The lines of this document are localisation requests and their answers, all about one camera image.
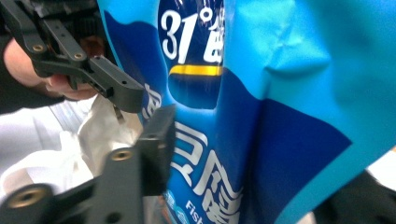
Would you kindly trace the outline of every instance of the blue plastic bag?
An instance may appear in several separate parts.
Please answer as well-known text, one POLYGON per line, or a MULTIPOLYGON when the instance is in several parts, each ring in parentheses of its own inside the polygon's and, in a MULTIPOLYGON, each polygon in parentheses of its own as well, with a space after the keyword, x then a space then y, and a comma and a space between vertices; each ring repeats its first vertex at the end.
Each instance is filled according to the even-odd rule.
POLYGON ((142 122, 177 105, 174 223, 295 223, 395 144, 394 1, 98 2, 142 122))

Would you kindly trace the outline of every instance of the metal screw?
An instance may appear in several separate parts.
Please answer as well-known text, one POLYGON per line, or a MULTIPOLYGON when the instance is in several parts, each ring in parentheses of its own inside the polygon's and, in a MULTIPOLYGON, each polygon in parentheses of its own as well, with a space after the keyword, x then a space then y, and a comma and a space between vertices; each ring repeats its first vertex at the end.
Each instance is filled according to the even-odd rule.
POLYGON ((113 161, 125 161, 132 157, 132 152, 128 150, 122 150, 114 153, 111 156, 111 160, 113 161))
POLYGON ((81 59, 83 57, 82 53, 75 54, 75 59, 81 59))
POLYGON ((46 195, 46 191, 42 188, 27 189, 15 195, 8 203, 11 208, 21 208, 39 202, 46 195))
POLYGON ((44 47, 42 45, 33 45, 33 50, 35 52, 41 52, 44 50, 44 47))

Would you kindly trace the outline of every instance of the mounting hole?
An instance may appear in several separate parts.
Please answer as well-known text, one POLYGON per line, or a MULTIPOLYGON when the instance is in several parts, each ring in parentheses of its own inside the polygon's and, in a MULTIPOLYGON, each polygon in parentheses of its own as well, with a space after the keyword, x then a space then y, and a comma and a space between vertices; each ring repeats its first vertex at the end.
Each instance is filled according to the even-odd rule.
POLYGON ((33 45, 33 50, 35 52, 41 52, 44 50, 44 47, 42 45, 33 45))
POLYGON ((111 156, 111 160, 113 161, 125 161, 132 157, 132 152, 128 150, 121 150, 113 154, 111 156))
POLYGON ((106 223, 117 223, 121 220, 121 214, 114 212, 114 213, 110 213, 107 217, 106 217, 106 223))
POLYGON ((151 133, 148 135, 148 139, 155 139, 155 138, 157 138, 157 134, 155 133, 151 133))
POLYGON ((42 188, 27 189, 15 195, 8 203, 11 208, 21 208, 39 202, 46 195, 46 191, 42 188))
POLYGON ((81 59, 82 57, 84 57, 82 53, 75 54, 75 59, 81 59))

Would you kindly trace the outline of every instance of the human hand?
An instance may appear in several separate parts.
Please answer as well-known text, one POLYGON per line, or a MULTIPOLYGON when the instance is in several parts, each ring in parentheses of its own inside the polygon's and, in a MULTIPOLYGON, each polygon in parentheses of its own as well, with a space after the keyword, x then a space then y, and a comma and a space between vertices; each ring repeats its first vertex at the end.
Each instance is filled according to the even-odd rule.
MULTIPOLYGON (((103 54, 103 41, 95 36, 83 39, 80 45, 88 55, 103 54)), ((64 96, 71 100, 83 100, 93 97, 97 92, 88 84, 78 84, 78 89, 71 89, 66 76, 55 74, 51 77, 39 77, 35 73, 32 61, 20 45, 12 39, 5 50, 4 62, 8 72, 22 85, 49 97, 64 96)))

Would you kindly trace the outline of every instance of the white lettering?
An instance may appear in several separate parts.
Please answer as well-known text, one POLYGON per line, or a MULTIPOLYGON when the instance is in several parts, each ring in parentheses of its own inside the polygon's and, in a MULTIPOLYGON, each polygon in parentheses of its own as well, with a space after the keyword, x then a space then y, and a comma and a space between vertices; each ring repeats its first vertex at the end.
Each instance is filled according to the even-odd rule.
POLYGON ((227 172, 220 164, 214 150, 210 151, 204 172, 193 191, 197 195, 205 193, 202 207, 211 221, 215 223, 238 222, 242 190, 233 191, 227 172))
POLYGON ((180 38, 180 49, 178 50, 178 63, 185 63, 187 58, 187 53, 189 51, 190 42, 192 39, 192 34, 194 32, 195 23, 197 22, 198 15, 195 13, 185 19, 183 32, 180 38))
POLYGON ((215 24, 209 30, 210 35, 207 39, 204 60, 209 63, 221 63, 222 50, 224 47, 223 31, 220 29, 223 24, 219 23, 219 17, 216 17, 215 24))
POLYGON ((213 10, 210 7, 204 7, 203 9, 201 9, 200 13, 199 13, 199 18, 203 21, 203 22, 208 22, 210 20, 212 20, 213 17, 213 10))
POLYGON ((181 223, 183 223, 183 224, 190 223, 182 211, 176 211, 176 213, 177 213, 178 220, 180 220, 181 223))
POLYGON ((172 197, 170 190, 166 191, 165 194, 163 195, 163 197, 165 198, 165 200, 169 204, 169 206, 172 209, 174 209, 174 207, 176 206, 176 202, 175 202, 175 199, 172 197))
POLYGON ((197 212, 195 212, 195 205, 192 204, 191 201, 187 202, 186 208, 190 210, 190 215, 192 217, 192 220, 194 220, 194 222, 196 222, 197 224, 203 224, 202 218, 199 216, 197 212))
POLYGON ((207 147, 207 137, 203 133, 197 132, 179 122, 175 122, 175 125, 177 129, 177 140, 187 143, 187 146, 191 147, 190 150, 186 147, 181 149, 177 145, 175 147, 175 153, 187 159, 190 164, 177 164, 175 162, 171 162, 171 166, 180 171, 186 182, 191 187, 192 182, 190 174, 193 172, 191 164, 197 165, 201 159, 204 147, 207 147))
POLYGON ((149 119, 154 114, 154 111, 161 107, 163 100, 158 92, 149 88, 148 84, 145 84, 145 89, 148 93, 148 107, 142 109, 142 115, 145 119, 149 119))
POLYGON ((166 34, 168 35, 169 39, 172 42, 172 51, 168 49, 168 44, 169 44, 169 39, 165 39, 163 41, 163 53, 168 57, 169 59, 173 60, 177 56, 177 40, 175 38, 175 32, 178 30, 178 27, 180 27, 181 24, 181 18, 180 15, 178 15, 177 12, 174 10, 167 10, 163 13, 163 16, 161 17, 161 27, 165 30, 168 31, 166 34), (169 28, 166 25, 166 21, 168 18, 172 19, 172 25, 169 28))

